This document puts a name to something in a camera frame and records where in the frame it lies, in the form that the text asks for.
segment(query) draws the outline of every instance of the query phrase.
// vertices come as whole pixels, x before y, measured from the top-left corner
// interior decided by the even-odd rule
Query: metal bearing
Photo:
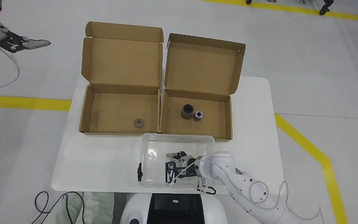
[[[142,119],[137,119],[135,120],[134,124],[137,128],[141,128],[144,125],[144,122]]]
[[[202,118],[202,112],[196,111],[192,118],[196,121],[200,120]]]

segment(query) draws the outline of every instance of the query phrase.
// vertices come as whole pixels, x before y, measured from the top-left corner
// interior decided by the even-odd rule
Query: white cable
[[[213,163],[213,162],[211,162],[211,163],[212,163],[213,165],[217,166],[218,168],[220,168],[220,169],[226,174],[226,176],[228,177],[228,179],[229,179],[229,181],[231,182],[231,184],[232,184],[233,186],[235,186],[235,185],[233,184],[233,182],[230,180],[229,175],[225,172],[225,170],[224,170],[223,168],[221,168],[219,165],[217,165],[217,164],[215,164],[215,163]],[[250,198],[251,198],[251,186],[252,186],[254,183],[252,183],[252,184],[250,185],[250,188],[249,188],[249,196],[250,196]],[[263,183],[263,184],[266,186],[266,188],[267,188],[267,197],[268,197],[268,196],[269,196],[269,188],[267,187],[267,185],[266,185],[264,182],[261,182],[261,183]],[[263,210],[272,210],[272,209],[274,209],[274,208],[277,207],[277,205],[279,204],[279,201],[280,201],[280,195],[281,195],[282,186],[283,186],[284,184],[286,185],[286,189],[287,189],[287,195],[286,195],[286,201],[285,201],[285,203],[286,203],[286,207],[289,209],[290,212],[292,212],[297,218],[300,218],[301,220],[305,220],[305,221],[313,220],[313,219],[315,219],[316,217],[318,217],[318,215],[320,214],[320,215],[321,215],[321,219],[322,219],[322,223],[325,224],[325,223],[324,223],[324,219],[323,219],[323,215],[322,215],[322,209],[321,209],[320,206],[319,206],[319,209],[318,209],[317,214],[316,214],[315,216],[313,216],[312,218],[302,218],[302,217],[298,216],[294,211],[292,211],[292,209],[291,209],[291,208],[289,207],[289,205],[288,205],[289,186],[288,186],[286,180],[284,180],[284,181],[281,183],[281,186],[280,186],[280,189],[279,189],[278,199],[277,199],[277,202],[276,202],[275,206],[273,206],[273,207],[271,207],[271,208],[263,208],[263,207],[260,206],[260,209],[263,209]],[[256,203],[256,202],[250,200],[249,198],[246,198],[241,192],[239,192],[239,193],[240,193],[246,200],[248,200],[250,203],[252,203],[252,204],[254,204],[254,205],[257,205],[257,204],[258,204],[258,203]]]
[[[194,164],[196,164],[196,163],[198,163],[198,162],[200,162],[200,161],[201,161],[201,160],[195,161],[195,162],[193,162],[192,164],[190,164],[187,168],[183,169],[183,170],[169,183],[169,187],[171,187],[171,186],[175,183],[175,180],[176,180],[183,172],[185,172],[189,167],[191,167],[192,165],[194,165]],[[223,168],[221,168],[219,165],[217,165],[217,164],[215,164],[215,163],[213,163],[213,162],[211,162],[211,161],[206,161],[206,162],[209,162],[209,163],[211,163],[211,164],[217,166],[218,168],[220,168],[220,169],[226,174],[226,176],[228,177],[228,179],[229,179],[229,181],[231,182],[231,184],[232,184],[233,186],[235,186],[235,185],[233,184],[233,182],[230,180],[229,175],[225,172],[225,170],[224,170]],[[251,197],[251,187],[252,187],[252,185],[255,184],[255,183],[263,183],[263,184],[265,185],[265,187],[266,187],[266,189],[267,189],[267,197],[266,197],[266,199],[267,199],[267,198],[269,197],[269,188],[268,188],[267,184],[265,184],[265,183],[262,182],[262,181],[255,181],[254,183],[252,183],[252,184],[250,185],[250,187],[249,187],[249,193],[248,193],[250,198],[246,198],[241,192],[239,192],[239,193],[240,193],[246,200],[248,200],[250,203],[252,203],[252,204],[254,204],[254,205],[257,205],[258,203],[256,203],[256,202],[254,202],[253,200],[251,200],[251,198],[252,198],[252,197]],[[320,214],[320,215],[321,215],[321,219],[322,219],[322,223],[325,224],[325,223],[324,223],[324,219],[323,219],[323,215],[322,215],[322,209],[321,209],[320,206],[319,206],[319,209],[318,209],[317,214],[316,214],[315,216],[313,216],[312,218],[302,218],[302,217],[298,216],[294,211],[292,211],[292,209],[291,209],[291,208],[289,207],[289,205],[288,205],[289,186],[288,186],[286,180],[284,180],[284,181],[281,183],[281,186],[280,186],[280,189],[279,189],[279,195],[278,195],[277,202],[276,202],[275,206],[274,206],[274,207],[271,207],[271,208],[263,208],[263,207],[260,206],[260,209],[263,209],[263,210],[272,210],[272,209],[276,208],[276,207],[279,205],[281,190],[282,190],[282,186],[283,186],[284,184],[286,185],[286,189],[287,189],[287,195],[286,195],[286,201],[285,201],[285,202],[286,202],[286,207],[289,209],[290,212],[292,212],[297,218],[300,218],[301,220],[305,220],[305,221],[313,220],[313,219],[317,218],[318,215]]]
[[[174,183],[175,183],[175,180],[183,173],[185,172],[189,167],[191,167],[192,165],[196,164],[200,162],[200,160],[198,161],[195,161],[193,162],[192,164],[188,165],[185,169],[183,169],[170,183],[169,183],[169,187],[171,187]]]
[[[13,84],[20,76],[20,68],[18,67],[18,62],[15,58],[15,56],[13,54],[7,54],[3,49],[0,48],[0,50],[12,61],[12,63],[16,66],[17,68],[17,76],[14,80],[12,80],[11,82],[9,82],[8,84],[5,84],[5,85],[1,85],[0,88],[2,87],[5,87],[5,86],[8,86],[8,85],[11,85]]]

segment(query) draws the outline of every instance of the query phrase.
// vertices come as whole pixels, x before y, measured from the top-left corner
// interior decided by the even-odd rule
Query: box lid
[[[170,34],[167,47],[166,89],[197,96],[235,93],[245,44]]]
[[[156,92],[162,79],[163,41],[159,27],[89,22],[82,76],[95,91],[127,92],[138,86]]]

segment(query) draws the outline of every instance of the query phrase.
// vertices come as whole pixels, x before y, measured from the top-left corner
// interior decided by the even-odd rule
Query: black panel
[[[147,224],[205,224],[199,194],[152,194]]]

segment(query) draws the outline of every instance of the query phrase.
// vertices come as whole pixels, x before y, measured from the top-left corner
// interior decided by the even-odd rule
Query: white table
[[[197,193],[194,188],[140,186],[136,176],[140,138],[87,136],[78,131],[88,82],[81,76],[68,114],[51,186],[60,191],[126,193]],[[232,95],[233,140],[215,143],[216,150],[231,151],[237,168],[264,181],[278,193],[284,180],[269,82],[241,77]],[[226,188],[216,188],[227,194]]]

